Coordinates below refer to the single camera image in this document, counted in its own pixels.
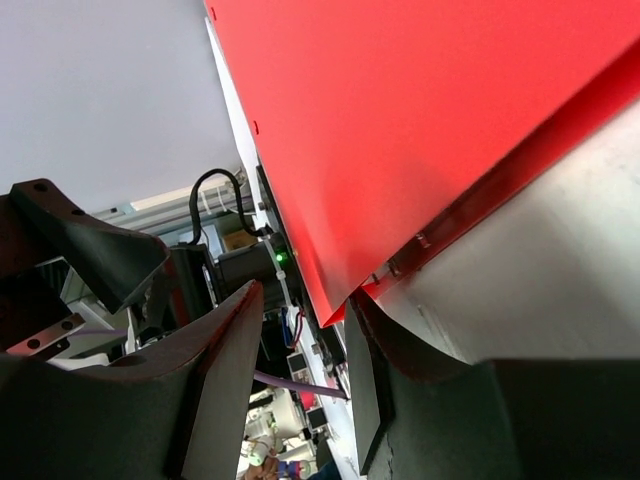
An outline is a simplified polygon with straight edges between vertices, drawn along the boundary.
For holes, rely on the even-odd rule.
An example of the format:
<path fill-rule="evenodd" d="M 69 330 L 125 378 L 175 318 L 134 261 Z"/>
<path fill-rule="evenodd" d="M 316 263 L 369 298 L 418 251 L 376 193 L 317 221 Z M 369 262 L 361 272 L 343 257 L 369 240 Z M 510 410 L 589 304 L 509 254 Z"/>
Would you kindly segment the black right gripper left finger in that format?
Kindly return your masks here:
<path fill-rule="evenodd" d="M 207 315 L 107 366 L 1 358 L 5 479 L 232 479 L 260 343 L 250 281 Z"/>

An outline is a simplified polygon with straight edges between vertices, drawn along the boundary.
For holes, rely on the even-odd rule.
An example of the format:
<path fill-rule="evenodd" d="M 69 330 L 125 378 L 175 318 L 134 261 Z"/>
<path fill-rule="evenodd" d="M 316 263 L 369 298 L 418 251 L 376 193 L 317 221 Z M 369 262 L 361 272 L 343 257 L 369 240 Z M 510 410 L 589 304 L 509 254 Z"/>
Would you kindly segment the red folder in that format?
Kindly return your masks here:
<path fill-rule="evenodd" d="M 534 131 L 515 187 L 639 90 L 635 1 L 211 1 L 318 322 Z"/>

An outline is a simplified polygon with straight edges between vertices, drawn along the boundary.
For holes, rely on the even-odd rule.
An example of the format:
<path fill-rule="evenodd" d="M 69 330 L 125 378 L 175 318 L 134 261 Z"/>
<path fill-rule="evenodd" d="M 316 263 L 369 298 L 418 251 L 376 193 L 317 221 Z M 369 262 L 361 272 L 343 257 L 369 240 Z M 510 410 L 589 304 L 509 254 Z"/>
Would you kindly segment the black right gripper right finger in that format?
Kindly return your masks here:
<path fill-rule="evenodd" d="M 346 304 L 359 470 L 370 479 L 635 479 L 635 360 L 485 360 L 432 347 L 366 293 Z"/>

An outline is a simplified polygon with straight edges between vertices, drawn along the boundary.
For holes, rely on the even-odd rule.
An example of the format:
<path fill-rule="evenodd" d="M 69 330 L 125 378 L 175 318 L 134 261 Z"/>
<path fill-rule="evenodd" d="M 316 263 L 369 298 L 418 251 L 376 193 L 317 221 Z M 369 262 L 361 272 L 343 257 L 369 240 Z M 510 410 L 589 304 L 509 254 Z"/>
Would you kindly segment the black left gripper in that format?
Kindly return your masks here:
<path fill-rule="evenodd" d="M 168 247 L 89 215 L 47 179 L 13 185 L 9 200 L 73 268 L 56 259 L 1 280 L 1 351 L 41 360 L 124 356 L 128 314 L 111 313 L 143 295 Z"/>

